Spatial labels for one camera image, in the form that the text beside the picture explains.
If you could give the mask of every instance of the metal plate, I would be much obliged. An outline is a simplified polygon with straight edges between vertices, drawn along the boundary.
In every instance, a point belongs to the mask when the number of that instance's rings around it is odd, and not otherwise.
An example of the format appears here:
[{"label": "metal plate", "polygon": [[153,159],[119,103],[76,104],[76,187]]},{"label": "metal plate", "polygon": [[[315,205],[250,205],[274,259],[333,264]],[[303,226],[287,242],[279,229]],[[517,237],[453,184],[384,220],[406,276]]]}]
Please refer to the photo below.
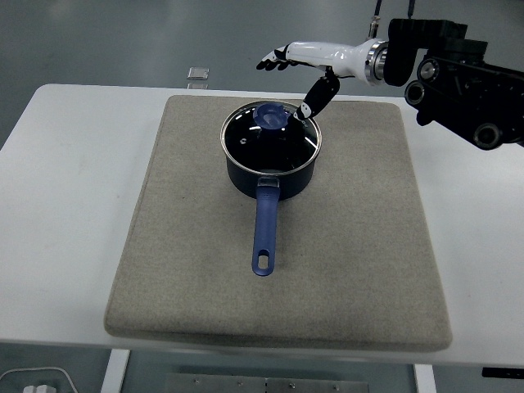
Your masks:
[{"label": "metal plate", "polygon": [[165,393],[265,393],[265,380],[263,377],[171,373],[165,383]]},{"label": "metal plate", "polygon": [[368,393],[368,383],[295,378],[168,374],[166,393]]},{"label": "metal plate", "polygon": [[207,89],[207,84],[190,83],[190,84],[187,84],[187,88],[199,88],[199,89],[206,90]]},{"label": "metal plate", "polygon": [[206,80],[210,74],[209,68],[191,67],[187,73],[188,79]]},{"label": "metal plate", "polygon": [[267,378],[267,393],[368,393],[368,383]]}]

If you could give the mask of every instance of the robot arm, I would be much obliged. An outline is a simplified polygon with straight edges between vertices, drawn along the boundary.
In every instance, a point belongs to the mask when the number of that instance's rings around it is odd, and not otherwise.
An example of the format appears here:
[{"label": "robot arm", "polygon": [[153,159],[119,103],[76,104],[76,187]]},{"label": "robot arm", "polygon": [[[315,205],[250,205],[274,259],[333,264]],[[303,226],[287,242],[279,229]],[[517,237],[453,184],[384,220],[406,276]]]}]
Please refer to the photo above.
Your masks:
[{"label": "robot arm", "polygon": [[302,64],[325,72],[305,96],[294,115],[299,120],[317,115],[337,94],[338,78],[355,77],[366,84],[379,84],[383,77],[387,43],[372,38],[358,47],[336,43],[294,42],[270,52],[258,70],[285,70]]},{"label": "robot arm", "polygon": [[272,51],[257,68],[303,64],[325,72],[294,114],[304,119],[317,115],[337,94],[338,78],[403,86],[418,49],[427,49],[417,80],[404,93],[418,110],[420,125],[434,120],[482,150],[524,145],[524,73],[486,64],[487,43],[465,39],[467,28],[448,20],[394,19],[389,42],[371,38],[357,47],[294,42]]},{"label": "robot arm", "polygon": [[258,70],[284,70],[288,65],[303,64],[324,72],[332,71],[337,78],[354,76],[374,85],[380,82],[373,70],[376,58],[384,53],[387,43],[369,39],[358,47],[338,43],[294,42],[270,52],[257,65]]}]

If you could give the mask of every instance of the white table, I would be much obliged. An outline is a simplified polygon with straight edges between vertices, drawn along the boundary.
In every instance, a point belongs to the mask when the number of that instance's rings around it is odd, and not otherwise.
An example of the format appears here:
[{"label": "white table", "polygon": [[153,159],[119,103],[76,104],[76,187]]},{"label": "white table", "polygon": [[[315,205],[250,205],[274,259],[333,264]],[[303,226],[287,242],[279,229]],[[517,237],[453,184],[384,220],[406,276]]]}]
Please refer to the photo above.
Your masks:
[{"label": "white table", "polygon": [[449,349],[231,349],[109,336],[103,315],[111,284],[164,105],[174,94],[303,97],[41,87],[0,151],[0,341],[524,366],[524,149],[480,151],[438,124],[420,128],[416,111],[392,97],[337,99],[392,102],[402,110],[449,308]]}]

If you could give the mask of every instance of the black robotic mount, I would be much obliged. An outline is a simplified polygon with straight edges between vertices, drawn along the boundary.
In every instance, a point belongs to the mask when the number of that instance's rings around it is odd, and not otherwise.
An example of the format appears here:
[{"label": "black robotic mount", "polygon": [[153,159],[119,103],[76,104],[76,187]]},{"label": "black robotic mount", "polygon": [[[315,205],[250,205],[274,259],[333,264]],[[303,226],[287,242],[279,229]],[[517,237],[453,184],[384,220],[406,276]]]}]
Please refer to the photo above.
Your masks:
[{"label": "black robotic mount", "polygon": [[524,73],[486,64],[487,42],[465,39],[467,29],[449,20],[392,20],[384,81],[404,85],[417,50],[427,49],[404,93],[417,122],[434,120],[482,150],[524,146]]}]

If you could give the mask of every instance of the black cable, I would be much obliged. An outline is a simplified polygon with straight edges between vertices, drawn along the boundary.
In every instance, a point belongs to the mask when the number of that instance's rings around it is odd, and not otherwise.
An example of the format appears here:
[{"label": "black cable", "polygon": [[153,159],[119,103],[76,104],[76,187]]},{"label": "black cable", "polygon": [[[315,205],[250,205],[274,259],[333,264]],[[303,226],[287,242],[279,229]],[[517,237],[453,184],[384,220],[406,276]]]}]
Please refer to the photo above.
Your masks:
[{"label": "black cable", "polygon": [[375,7],[375,16],[378,16],[380,12],[380,6],[382,5],[382,0],[377,0],[377,6]]},{"label": "black cable", "polygon": [[414,9],[415,9],[415,0],[409,0],[408,19],[411,19],[411,16],[413,16]]}]

